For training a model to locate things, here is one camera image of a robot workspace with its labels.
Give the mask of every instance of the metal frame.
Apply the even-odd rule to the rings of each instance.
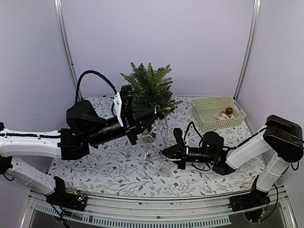
[[[258,16],[260,13],[260,7],[261,7],[261,0],[255,0],[254,5],[253,5],[252,20],[251,20],[251,27],[250,27],[247,48],[246,48],[246,52],[245,52],[245,56],[244,56],[241,73],[240,73],[240,76],[238,79],[237,88],[234,93],[234,99],[236,101],[238,101],[238,99],[240,97],[242,86],[244,84],[244,80],[245,80],[245,76],[246,76],[246,72],[247,72],[247,68],[249,65],[250,54],[251,54],[251,50],[252,50],[252,46],[253,46],[254,37],[256,34],[256,29],[257,29],[257,22],[258,22]]]
[[[288,228],[296,228],[296,225],[293,225],[295,220],[283,185],[279,185],[278,190],[279,202],[282,205],[282,209],[285,209],[284,218],[286,225]],[[134,227],[136,227],[136,224],[140,224],[140,226],[137,226],[138,228],[144,227],[145,224],[150,228],[174,228],[174,224],[176,224],[176,227],[178,227],[177,224],[185,224],[186,228],[187,225],[191,227],[191,223],[194,224],[194,227],[201,222],[202,224],[205,222],[208,225],[209,221],[213,221],[213,227],[216,227],[220,225],[216,221],[226,218],[225,223],[228,224],[230,223],[229,219],[227,219],[229,215],[242,213],[242,211],[233,212],[228,207],[229,198],[246,193],[239,192],[219,196],[184,198],[124,197],[88,193],[86,210],[84,212],[73,211],[73,216],[70,220],[106,228],[115,227],[114,222],[126,224],[126,227],[128,226],[129,228],[131,227],[130,224],[134,224]],[[274,204],[276,201],[276,190],[274,188],[269,191],[269,196],[271,204]],[[34,210],[55,215],[51,206],[45,202],[45,196],[32,191],[28,198],[28,207],[21,228],[29,227]]]
[[[55,4],[55,11],[56,11],[56,17],[57,17],[57,21],[58,21],[59,31],[60,31],[60,35],[61,35],[61,39],[62,39],[62,44],[63,44],[63,48],[64,48],[64,51],[66,54],[68,68],[70,71],[74,89],[76,91],[77,76],[76,76],[76,72],[75,72],[75,68],[74,68],[74,64],[73,64],[73,60],[72,60],[70,47],[69,47],[68,40],[67,40],[67,31],[66,31],[66,25],[65,25],[65,21],[64,21],[64,17],[63,17],[61,0],[54,0],[54,4]],[[82,100],[82,99],[83,99],[83,97],[79,90],[78,100]]]

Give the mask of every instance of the metal pole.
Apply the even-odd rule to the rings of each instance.
[[[253,5],[253,12],[252,12],[252,20],[251,20],[251,27],[250,27],[250,33],[249,33],[249,39],[247,43],[247,49],[246,53],[244,56],[244,61],[241,69],[241,73],[238,79],[237,83],[237,88],[234,93],[234,99],[238,101],[239,96],[241,94],[242,86],[244,84],[248,64],[249,64],[249,59],[250,59],[250,54],[253,46],[253,40],[255,37],[256,29],[257,29],[257,22],[258,22],[258,16],[260,13],[260,7],[261,7],[261,0],[255,0],[254,5]]]
[[[64,17],[63,17],[61,0],[54,0],[54,3],[55,3],[55,11],[56,11],[56,16],[57,16],[59,31],[60,31],[61,39],[62,39],[62,43],[63,43],[63,48],[64,48],[64,51],[66,54],[66,60],[67,60],[68,68],[70,71],[71,79],[73,82],[73,86],[76,91],[77,76],[76,76],[76,72],[75,72],[75,68],[74,68],[74,64],[73,64],[73,60],[72,60],[70,47],[69,47],[68,40],[67,40],[67,31],[66,31],[65,21],[64,21]],[[79,90],[78,100],[81,100],[81,99],[83,99],[83,97]]]

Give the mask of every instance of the artificial pine tree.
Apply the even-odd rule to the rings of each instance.
[[[159,105],[162,112],[169,115],[176,109],[176,105],[182,102],[172,98],[170,87],[173,81],[171,77],[165,77],[172,71],[170,64],[157,70],[153,70],[151,63],[147,69],[142,63],[138,68],[131,63],[131,67],[129,76],[120,74],[133,86],[135,106],[154,108]]]

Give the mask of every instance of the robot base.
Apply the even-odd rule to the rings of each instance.
[[[240,196],[233,196],[229,199],[230,200],[229,207],[232,208],[233,212],[260,207],[262,205],[270,203],[268,192],[261,192],[257,190],[256,188],[257,179],[258,176],[253,182],[253,186],[250,193]]]
[[[54,177],[56,181],[55,192],[51,195],[47,195],[47,203],[69,208],[73,210],[85,211],[87,197],[85,193],[78,193],[77,195],[73,193],[67,193],[65,183],[59,177]]]

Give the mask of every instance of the leaf pattern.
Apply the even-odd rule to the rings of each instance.
[[[73,190],[121,196],[190,197],[249,190],[254,178],[265,168],[261,156],[250,160],[230,175],[220,176],[213,171],[196,170],[190,164],[187,164],[185,170],[178,170],[176,164],[159,153],[160,149],[176,143],[173,137],[175,127],[185,131],[189,122],[196,123],[191,112],[193,97],[175,99],[183,103],[178,105],[174,113],[155,123],[157,147],[142,139],[132,146],[127,137],[123,137],[107,142],[99,149],[91,148],[90,155],[77,161],[54,159],[48,174],[59,176]],[[111,98],[94,97],[88,100],[100,117],[111,116]],[[239,127],[216,132],[225,139],[227,146],[237,145],[250,135],[245,122]],[[193,128],[190,128],[188,145],[198,146],[199,140]],[[204,164],[197,166],[206,169]]]

